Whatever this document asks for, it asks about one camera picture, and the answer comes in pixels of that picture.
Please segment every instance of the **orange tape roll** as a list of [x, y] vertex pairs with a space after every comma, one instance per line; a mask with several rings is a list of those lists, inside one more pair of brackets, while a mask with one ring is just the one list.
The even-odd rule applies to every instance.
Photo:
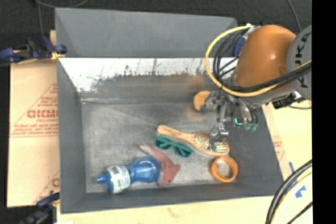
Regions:
[[[232, 172], [231, 177], [225, 177], [220, 174], [218, 170], [218, 166], [217, 166], [218, 162], [225, 162], [226, 164], [230, 166], [231, 172]], [[232, 180], [236, 178], [238, 174], [238, 164], [231, 157], [228, 157], [228, 156], [219, 157], [215, 159], [211, 165], [211, 174], [216, 180], [220, 182], [224, 182], [224, 183], [231, 182]]]

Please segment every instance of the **brush bristles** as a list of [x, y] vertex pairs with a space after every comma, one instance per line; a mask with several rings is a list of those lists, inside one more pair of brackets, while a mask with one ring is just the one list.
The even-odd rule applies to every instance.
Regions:
[[[195, 143], [200, 146], [201, 148], [210, 151], [209, 148], [209, 134], [207, 133], [197, 133], [195, 134]], [[220, 153], [220, 154], [226, 154], [228, 153], [230, 150], [229, 145], [226, 141], [222, 141], [222, 142], [218, 142], [217, 143], [217, 149], [216, 149], [216, 153]]]

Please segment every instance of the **green sunglasses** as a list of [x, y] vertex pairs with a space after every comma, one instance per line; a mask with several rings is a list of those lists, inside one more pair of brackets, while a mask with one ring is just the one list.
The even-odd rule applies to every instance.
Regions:
[[154, 144], [162, 150], [168, 150], [169, 148], [173, 147], [175, 154], [183, 158], [190, 157], [194, 152], [190, 147], [187, 147], [184, 144], [174, 143], [162, 136], [156, 136], [154, 138]]

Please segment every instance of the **blue plastic bottle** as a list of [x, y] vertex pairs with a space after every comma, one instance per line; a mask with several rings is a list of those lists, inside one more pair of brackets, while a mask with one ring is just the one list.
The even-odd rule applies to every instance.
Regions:
[[108, 191], [121, 193], [134, 182], [152, 183], [159, 179], [160, 163], [151, 156], [136, 159], [129, 165], [113, 165], [97, 177], [96, 182], [106, 184]]

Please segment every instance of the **yellow cable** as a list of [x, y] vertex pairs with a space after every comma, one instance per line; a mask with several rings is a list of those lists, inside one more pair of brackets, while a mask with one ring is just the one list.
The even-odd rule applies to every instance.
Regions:
[[[244, 29], [247, 29], [247, 28], [250, 28], [251, 26], [239, 26], [239, 27], [235, 27], [235, 28], [232, 28], [228, 31], [225, 31], [223, 32], [222, 34], [220, 34], [218, 37], [216, 37], [209, 45], [206, 53], [205, 53], [205, 57], [204, 57], [204, 65], [205, 65], [205, 70], [208, 74], [208, 76], [211, 78], [211, 80], [219, 87], [221, 87], [224, 91], [232, 94], [232, 95], [235, 95], [235, 96], [239, 96], [239, 97], [252, 97], [252, 96], [256, 96], [256, 95], [259, 95], [259, 94], [262, 94], [262, 93], [265, 93], [265, 92], [268, 92], [270, 91], [271, 89], [273, 89], [274, 87], [277, 86], [277, 84], [275, 85], [272, 85], [272, 86], [269, 86], [269, 87], [266, 87], [266, 88], [263, 88], [263, 89], [260, 89], [260, 90], [257, 90], [257, 91], [253, 91], [253, 92], [237, 92], [237, 91], [233, 91], [227, 87], [225, 87], [220, 81], [218, 81], [214, 75], [212, 74], [212, 72], [210, 71], [210, 68], [209, 68], [209, 62], [208, 62], [208, 58], [209, 58], [209, 54], [212, 50], [212, 48], [216, 45], [217, 42], [219, 42], [223, 37], [233, 33], [233, 32], [236, 32], [236, 31], [240, 31], [240, 30], [244, 30]], [[302, 68], [303, 66], [309, 64], [311, 62], [311, 60], [307, 61], [306, 63], [300, 65], [298, 68]]]
[[301, 178], [298, 182], [295, 183], [295, 185], [282, 197], [282, 199], [280, 200], [277, 209], [274, 212], [273, 218], [270, 222], [271, 223], [275, 223], [275, 220], [277, 219], [279, 212], [281, 210], [280, 206], [283, 205], [285, 203], [285, 201], [287, 200], [287, 198], [291, 195], [293, 195], [294, 193], [296, 193], [300, 188], [302, 188], [302, 186], [305, 184], [306, 181], [308, 181], [311, 177], [312, 177], [313, 172], [308, 173], [306, 176], [304, 176], [303, 178]]

